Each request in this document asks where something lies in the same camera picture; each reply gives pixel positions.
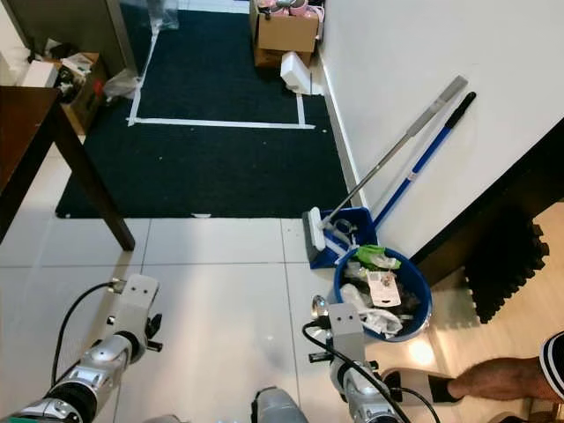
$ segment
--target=blue broom handle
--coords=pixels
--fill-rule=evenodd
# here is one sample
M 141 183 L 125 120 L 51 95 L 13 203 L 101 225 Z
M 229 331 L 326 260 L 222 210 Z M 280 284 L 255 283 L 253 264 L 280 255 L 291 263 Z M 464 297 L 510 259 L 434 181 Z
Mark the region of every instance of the blue broom handle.
M 394 195 L 391 197 L 388 203 L 384 205 L 384 208 L 382 209 L 382 211 L 380 211 L 380 213 L 378 214 L 378 216 L 376 217 L 376 219 L 368 229 L 369 232 L 374 231 L 376 227 L 380 225 L 386 214 L 388 214 L 388 212 L 394 206 L 397 200 L 404 194 L 407 187 L 409 187 L 409 185 L 417 177 L 417 174 L 423 168 L 423 166 L 425 166 L 426 163 L 429 161 L 429 159 L 431 159 L 431 156 L 434 154 L 436 149 L 439 148 L 439 145 L 441 145 L 442 141 L 444 141 L 444 139 L 448 136 L 448 134 L 454 129 L 460 118 L 464 115 L 464 112 L 466 111 L 468 106 L 471 105 L 471 103 L 474 101 L 475 98 L 476 98 L 475 92 L 468 93 L 466 97 L 464 97 L 464 100 L 462 100 L 460 106 L 456 108 L 456 110 L 453 112 L 453 114 L 444 124 L 444 127 L 442 128 L 441 132 L 439 132 L 439 134 L 435 137 L 431 145 L 428 146 L 428 148 L 425 150 L 423 155 L 419 158 L 419 160 L 417 160 L 417 163 L 415 163 L 415 166 L 413 167 L 410 174 L 404 179 L 404 181 L 401 183 L 399 188 L 397 188 L 396 192 L 394 192 Z

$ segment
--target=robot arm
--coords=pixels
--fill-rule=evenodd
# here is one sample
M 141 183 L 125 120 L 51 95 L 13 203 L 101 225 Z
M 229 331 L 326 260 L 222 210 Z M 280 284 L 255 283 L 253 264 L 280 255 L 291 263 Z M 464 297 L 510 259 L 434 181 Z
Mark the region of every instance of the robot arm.
M 126 368 L 147 349 L 162 348 L 149 340 L 160 326 L 160 315 L 148 319 L 158 289 L 153 278 L 131 276 L 120 294 L 116 316 L 108 318 L 104 340 L 87 350 L 43 399 L 0 419 L 0 423 L 92 423 L 119 386 Z
M 310 362 L 330 361 L 330 378 L 333 386 L 349 405 L 349 413 L 355 423 L 392 422 L 407 423 L 397 415 L 382 392 L 389 395 L 388 387 L 374 375 L 377 364 L 368 363 L 365 355 L 364 330 L 356 308 L 352 304 L 327 304 L 316 296 L 312 307 L 314 318 L 330 334 L 332 347 L 348 357 L 367 374 L 367 380 L 347 362 L 330 352 L 311 354 Z
M 401 409 L 396 406 L 397 411 L 391 405 L 388 387 L 374 374 L 377 369 L 375 361 L 368 363 L 366 360 L 364 330 L 356 308 L 352 304 L 327 304 L 323 297 L 316 296 L 312 314 L 315 323 L 306 325 L 304 334 L 310 341 L 321 346 L 324 344 L 308 336 L 305 330 L 308 327 L 326 330 L 328 345 L 332 344 L 330 349 L 335 354 L 327 350 L 309 354 L 309 362 L 330 362 L 331 381 L 343 400 L 348 403 L 354 423 L 409 423 Z M 353 366 L 357 366 L 364 375 Z M 251 421 L 308 422 L 292 398 L 277 388 L 267 388 L 256 395 L 252 404 Z

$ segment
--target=white plastic bag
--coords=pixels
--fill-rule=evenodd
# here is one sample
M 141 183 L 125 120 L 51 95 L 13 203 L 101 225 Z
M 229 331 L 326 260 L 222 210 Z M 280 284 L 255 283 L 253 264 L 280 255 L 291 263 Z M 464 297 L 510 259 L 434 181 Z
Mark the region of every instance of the white plastic bag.
M 178 0 L 147 0 L 152 31 L 178 29 Z
M 138 78 L 132 70 L 124 69 L 104 85 L 104 93 L 109 99 L 112 97 L 125 97 L 133 99 Z

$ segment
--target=plastic bag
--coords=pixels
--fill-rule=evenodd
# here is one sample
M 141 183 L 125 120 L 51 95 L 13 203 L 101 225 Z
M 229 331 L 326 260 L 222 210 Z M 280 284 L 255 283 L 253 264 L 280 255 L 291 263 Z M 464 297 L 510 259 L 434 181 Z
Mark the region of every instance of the plastic bag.
M 154 33 L 178 29 L 178 0 L 147 0 L 147 7 Z
M 365 266 L 371 264 L 380 269 L 399 269 L 401 263 L 396 258 L 386 257 L 386 249 L 377 245 L 363 245 L 356 252 L 356 257 Z
M 125 97 L 133 99 L 137 87 L 137 75 L 134 71 L 124 69 L 104 85 L 106 97 Z
M 367 303 L 363 300 L 362 295 L 355 286 L 351 284 L 343 285 L 341 287 L 341 295 L 344 302 L 353 304 L 357 309 L 362 325 L 365 328 L 383 334 L 386 338 L 392 338 L 403 329 L 404 326 L 400 319 L 389 311 L 379 308 L 368 308 Z

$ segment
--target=cardboard box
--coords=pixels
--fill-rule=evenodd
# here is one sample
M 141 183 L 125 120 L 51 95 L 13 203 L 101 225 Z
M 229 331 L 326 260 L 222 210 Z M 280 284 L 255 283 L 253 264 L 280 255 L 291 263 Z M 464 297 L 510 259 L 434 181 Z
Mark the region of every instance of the cardboard box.
M 85 135 L 90 128 L 98 107 L 104 101 L 103 88 L 108 80 L 100 55 L 98 53 L 82 54 L 93 61 L 91 72 L 86 76 L 85 84 L 74 100 L 61 104 L 77 135 Z
M 281 50 L 265 50 L 264 48 L 259 48 L 254 46 L 253 51 L 255 53 L 255 66 L 259 68 L 279 68 L 282 64 L 282 56 L 287 53 Z M 303 64 L 307 67 L 311 63 L 311 55 L 309 52 L 296 52 L 300 57 Z
M 271 16 L 259 13 L 256 0 L 249 1 L 249 23 L 255 51 L 255 66 L 278 67 L 282 55 L 295 51 L 309 65 L 315 49 L 317 17 Z

